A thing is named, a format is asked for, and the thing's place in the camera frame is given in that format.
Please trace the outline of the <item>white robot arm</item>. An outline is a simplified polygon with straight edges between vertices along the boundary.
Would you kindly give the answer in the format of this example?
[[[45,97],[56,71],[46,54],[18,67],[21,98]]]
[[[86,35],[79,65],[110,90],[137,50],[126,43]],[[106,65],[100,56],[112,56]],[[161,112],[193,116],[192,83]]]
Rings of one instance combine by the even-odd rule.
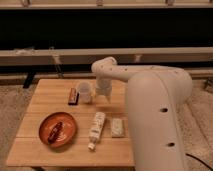
[[[189,171],[177,119],[192,92],[189,73],[175,67],[119,65],[113,57],[94,62],[91,70],[98,95],[111,95],[112,80],[126,83],[135,171]]]

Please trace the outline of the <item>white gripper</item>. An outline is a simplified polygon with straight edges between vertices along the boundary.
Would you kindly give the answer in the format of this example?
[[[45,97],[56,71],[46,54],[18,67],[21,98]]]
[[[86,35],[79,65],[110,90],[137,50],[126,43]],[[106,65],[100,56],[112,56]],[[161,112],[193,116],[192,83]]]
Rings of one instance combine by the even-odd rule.
[[[111,103],[112,84],[110,79],[98,78],[96,80],[96,98],[106,95],[108,103]]]

